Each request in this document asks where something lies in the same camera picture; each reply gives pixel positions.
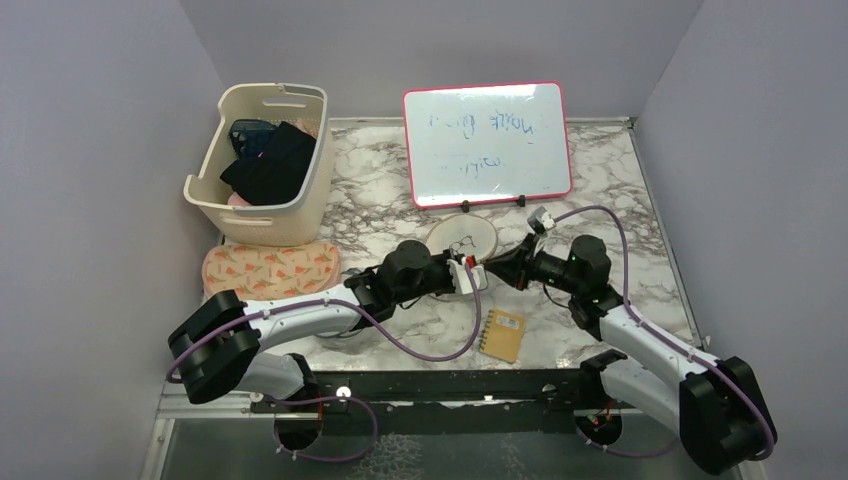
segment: gray wall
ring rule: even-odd
[[[698,325],[775,417],[772,479],[844,477],[846,25],[845,0],[707,0],[637,124]]]
[[[181,0],[226,85],[319,85],[334,116],[414,87],[557,80],[569,116],[636,115],[701,0]]]
[[[222,92],[176,0],[4,2],[0,478],[138,477],[214,239],[181,192]]]

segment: black cloth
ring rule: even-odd
[[[251,205],[288,203],[300,192],[314,151],[315,138],[283,122],[261,156],[236,159],[221,180]]]

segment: white marble surface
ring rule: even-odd
[[[402,126],[363,123],[334,130],[336,171],[319,239],[339,246],[342,268],[379,264],[405,239],[422,240],[452,211],[420,211],[411,201]],[[691,342],[692,333],[675,283],[665,244],[654,215],[627,129],[622,126],[572,125],[569,141],[574,190],[568,196],[533,202],[472,207],[498,229],[498,252],[516,245],[529,228],[526,216],[545,205],[555,216],[573,208],[601,204],[621,217],[631,255],[631,298],[648,318]],[[547,251],[564,257],[571,239],[595,235],[612,258],[612,284],[621,291],[622,258],[618,232],[602,212],[572,217],[547,240]],[[483,292],[483,314],[499,308],[523,315],[527,329],[518,361],[509,364],[479,352],[477,344],[462,357],[444,363],[417,360],[398,350],[376,329],[349,340],[307,338],[275,347],[277,354],[297,352],[315,370],[419,370],[554,368],[576,366],[608,345],[598,343],[572,322],[570,313],[545,298],[534,284],[516,291],[494,276]],[[566,300],[561,292],[555,298]],[[411,310],[398,309],[384,326],[410,348],[434,356],[457,351],[472,331],[474,303],[468,298],[445,302],[424,298]]]

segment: notebook label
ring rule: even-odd
[[[521,326],[521,324],[518,323],[518,320],[514,318],[501,317],[500,315],[498,315],[498,318],[495,321],[498,322],[498,324],[503,325],[507,328],[511,328],[513,330],[518,330],[518,328]]]

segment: orange floral pattern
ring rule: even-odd
[[[300,247],[222,245],[203,262],[206,295],[235,290],[241,300],[274,300],[320,292],[337,284],[338,249],[329,243]]]

